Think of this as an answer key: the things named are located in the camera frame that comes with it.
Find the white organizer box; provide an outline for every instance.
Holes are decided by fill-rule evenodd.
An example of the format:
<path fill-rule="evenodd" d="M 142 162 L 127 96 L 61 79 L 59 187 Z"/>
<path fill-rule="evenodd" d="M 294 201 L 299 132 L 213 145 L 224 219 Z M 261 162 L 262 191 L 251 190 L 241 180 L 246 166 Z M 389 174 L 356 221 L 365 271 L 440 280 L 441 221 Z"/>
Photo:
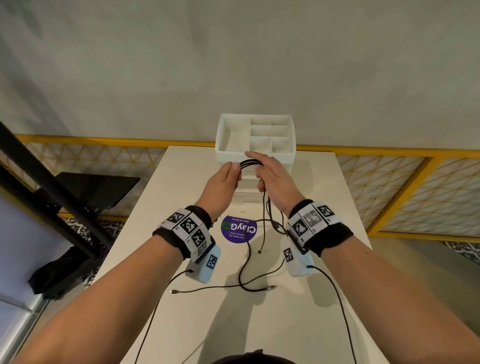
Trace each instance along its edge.
<path fill-rule="evenodd" d="M 220 165 L 242 162 L 245 151 L 275 157 L 291 173 L 295 160 L 295 128 L 291 115 L 222 114 L 216 131 L 215 153 Z M 254 167 L 242 171 L 238 192 L 258 192 Z"/>

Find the white table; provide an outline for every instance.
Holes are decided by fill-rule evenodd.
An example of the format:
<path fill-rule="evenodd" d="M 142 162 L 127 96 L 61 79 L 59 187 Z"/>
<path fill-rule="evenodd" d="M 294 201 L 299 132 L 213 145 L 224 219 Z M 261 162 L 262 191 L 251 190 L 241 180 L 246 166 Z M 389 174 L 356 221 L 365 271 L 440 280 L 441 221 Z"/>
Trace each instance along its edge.
<path fill-rule="evenodd" d="M 147 240 L 170 213 L 193 204 L 217 169 L 213 148 L 169 147 L 96 279 Z M 370 246 L 333 153 L 297 152 L 292 176 L 306 197 L 327 203 L 355 235 Z M 236 284 L 238 271 L 246 259 L 247 245 L 230 243 L 221 234 L 220 222 L 227 214 L 259 219 L 262 205 L 233 203 L 212 228 L 212 235 L 222 248 L 222 256 L 209 285 Z M 278 210 L 275 209 L 273 214 L 274 218 L 280 219 Z M 243 272 L 244 281 L 273 270 L 283 259 L 279 248 L 281 235 L 269 224 L 263 253 L 257 253 L 262 235 L 259 228 L 251 242 L 252 258 Z M 315 256 L 314 260 L 318 267 L 326 270 L 321 259 Z M 179 271 L 184 270 L 186 264 L 187 261 Z M 353 363 L 340 305 L 333 287 L 323 275 L 315 272 L 293 278 L 286 267 L 282 267 L 277 273 L 249 286 L 264 287 L 267 281 L 278 288 L 258 293 L 246 292 L 239 287 L 176 295 L 166 292 L 138 363 L 203 364 L 256 349 L 298 364 Z M 201 286 L 201 283 L 183 276 L 169 289 L 188 290 Z M 345 297 L 342 299 L 358 363 L 386 363 Z M 134 362 L 145 330 L 122 363 Z"/>

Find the round sticker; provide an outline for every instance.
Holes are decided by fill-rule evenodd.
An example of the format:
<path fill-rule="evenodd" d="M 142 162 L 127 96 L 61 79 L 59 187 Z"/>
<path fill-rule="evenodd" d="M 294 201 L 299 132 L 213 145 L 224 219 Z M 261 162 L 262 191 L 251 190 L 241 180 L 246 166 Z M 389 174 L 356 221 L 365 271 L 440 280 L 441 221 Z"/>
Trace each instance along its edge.
<path fill-rule="evenodd" d="M 222 234 L 229 242 L 245 243 L 257 233 L 257 222 L 247 218 L 226 216 L 221 225 Z"/>

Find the forearm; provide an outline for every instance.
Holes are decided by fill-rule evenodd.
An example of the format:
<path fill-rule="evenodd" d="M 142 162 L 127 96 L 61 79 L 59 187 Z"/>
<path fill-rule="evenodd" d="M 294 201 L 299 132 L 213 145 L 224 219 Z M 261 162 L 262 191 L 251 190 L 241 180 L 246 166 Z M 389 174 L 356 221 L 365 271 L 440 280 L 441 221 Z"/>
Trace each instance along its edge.
<path fill-rule="evenodd" d="M 355 237 L 322 260 L 392 363 L 478 363 L 480 339 L 429 292 Z"/>
<path fill-rule="evenodd" d="M 118 363 L 182 255 L 155 235 L 57 314 L 15 363 Z"/>

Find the wristband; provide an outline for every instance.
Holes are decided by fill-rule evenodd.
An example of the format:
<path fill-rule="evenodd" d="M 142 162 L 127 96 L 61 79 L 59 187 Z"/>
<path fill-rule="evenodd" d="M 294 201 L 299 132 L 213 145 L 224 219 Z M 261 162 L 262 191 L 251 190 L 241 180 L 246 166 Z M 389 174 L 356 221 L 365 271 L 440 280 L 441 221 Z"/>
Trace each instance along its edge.
<path fill-rule="evenodd" d="M 191 258 L 199 263 L 215 245 L 208 231 L 211 225 L 212 220 L 205 210 L 188 206 L 186 209 L 179 208 L 152 235 L 161 236 L 170 245 L 180 249 L 184 260 Z"/>
<path fill-rule="evenodd" d="M 327 205 L 303 200 L 290 213 L 288 235 L 302 254 L 311 250 L 320 256 L 323 249 L 340 245 L 353 232 Z"/>

